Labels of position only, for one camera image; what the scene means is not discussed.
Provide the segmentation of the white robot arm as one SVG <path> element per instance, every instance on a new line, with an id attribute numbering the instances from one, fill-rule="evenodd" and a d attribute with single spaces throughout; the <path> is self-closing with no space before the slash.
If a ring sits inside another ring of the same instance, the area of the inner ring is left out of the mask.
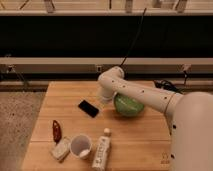
<path id="1" fill-rule="evenodd" d="M 213 171 L 213 94 L 180 94 L 126 81 L 118 66 L 100 74 L 98 83 L 102 101 L 120 93 L 164 114 L 171 135 L 169 171 Z"/>

